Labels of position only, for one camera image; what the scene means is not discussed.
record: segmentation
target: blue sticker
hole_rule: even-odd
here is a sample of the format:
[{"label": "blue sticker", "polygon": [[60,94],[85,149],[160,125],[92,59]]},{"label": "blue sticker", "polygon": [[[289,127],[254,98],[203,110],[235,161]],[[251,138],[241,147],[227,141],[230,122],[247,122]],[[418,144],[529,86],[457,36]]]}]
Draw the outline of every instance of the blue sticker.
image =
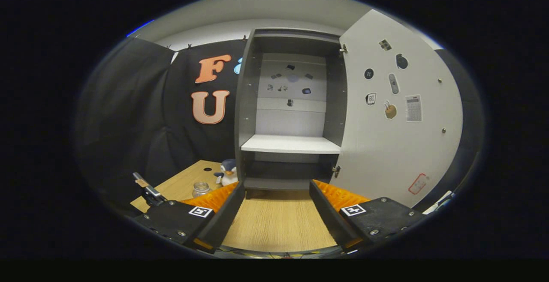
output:
[{"label": "blue sticker", "polygon": [[238,60],[238,64],[235,67],[235,73],[240,74],[240,66],[242,65],[242,57]]}]

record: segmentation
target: cabinet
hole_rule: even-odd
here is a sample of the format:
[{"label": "cabinet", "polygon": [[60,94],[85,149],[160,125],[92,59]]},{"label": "cabinet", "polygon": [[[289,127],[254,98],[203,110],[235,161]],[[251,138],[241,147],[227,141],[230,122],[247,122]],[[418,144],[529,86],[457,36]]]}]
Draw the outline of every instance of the cabinet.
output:
[{"label": "cabinet", "polygon": [[[410,112],[421,120],[407,116],[410,96],[420,97]],[[246,189],[307,190],[318,179],[411,207],[444,175],[461,137],[459,90],[443,60],[375,10],[342,36],[253,30],[236,105],[235,155]],[[411,193],[422,173],[428,182]]]}]

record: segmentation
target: remote control sticker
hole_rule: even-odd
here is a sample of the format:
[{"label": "remote control sticker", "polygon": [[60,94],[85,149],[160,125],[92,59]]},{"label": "remote control sticker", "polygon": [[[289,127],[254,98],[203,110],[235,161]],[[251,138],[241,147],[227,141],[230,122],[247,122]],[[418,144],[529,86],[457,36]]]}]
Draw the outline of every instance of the remote control sticker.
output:
[{"label": "remote control sticker", "polygon": [[410,95],[406,97],[406,121],[422,122],[423,114],[421,110],[421,97],[419,95]]},{"label": "remote control sticker", "polygon": [[376,94],[377,93],[371,93],[366,96],[366,104],[367,105],[374,105],[376,104]]},{"label": "remote control sticker", "polygon": [[396,106],[394,106],[393,104],[391,104],[391,102],[389,102],[388,100],[385,101],[385,116],[387,117],[387,119],[393,119],[395,118],[396,116]]},{"label": "remote control sticker", "polygon": [[392,94],[398,94],[398,83],[394,74],[389,75],[389,84],[391,85]]},{"label": "remote control sticker", "polygon": [[429,177],[423,173],[419,174],[414,183],[408,188],[408,191],[414,195],[418,194],[427,185],[427,182],[429,182]]}]

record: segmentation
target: metal clamp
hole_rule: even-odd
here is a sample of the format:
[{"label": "metal clamp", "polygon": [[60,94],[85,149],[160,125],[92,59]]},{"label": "metal clamp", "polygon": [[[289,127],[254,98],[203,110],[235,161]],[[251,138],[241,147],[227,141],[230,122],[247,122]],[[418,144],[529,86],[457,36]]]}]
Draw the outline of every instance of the metal clamp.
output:
[{"label": "metal clamp", "polygon": [[149,206],[159,206],[163,202],[167,201],[167,198],[163,197],[157,189],[148,184],[139,173],[133,173],[133,177],[136,179],[136,183],[142,188],[141,196],[145,198]]}]

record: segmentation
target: round sticker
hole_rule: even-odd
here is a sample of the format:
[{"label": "round sticker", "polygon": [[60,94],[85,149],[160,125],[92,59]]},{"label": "round sticker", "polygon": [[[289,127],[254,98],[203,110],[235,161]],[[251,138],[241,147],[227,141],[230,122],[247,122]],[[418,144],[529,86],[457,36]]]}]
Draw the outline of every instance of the round sticker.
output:
[{"label": "round sticker", "polygon": [[364,77],[366,77],[366,79],[371,79],[374,77],[374,71],[372,69],[366,69],[364,72]]},{"label": "round sticker", "polygon": [[299,77],[295,75],[294,73],[288,75],[288,81],[290,83],[295,83],[296,81],[299,81]]}]

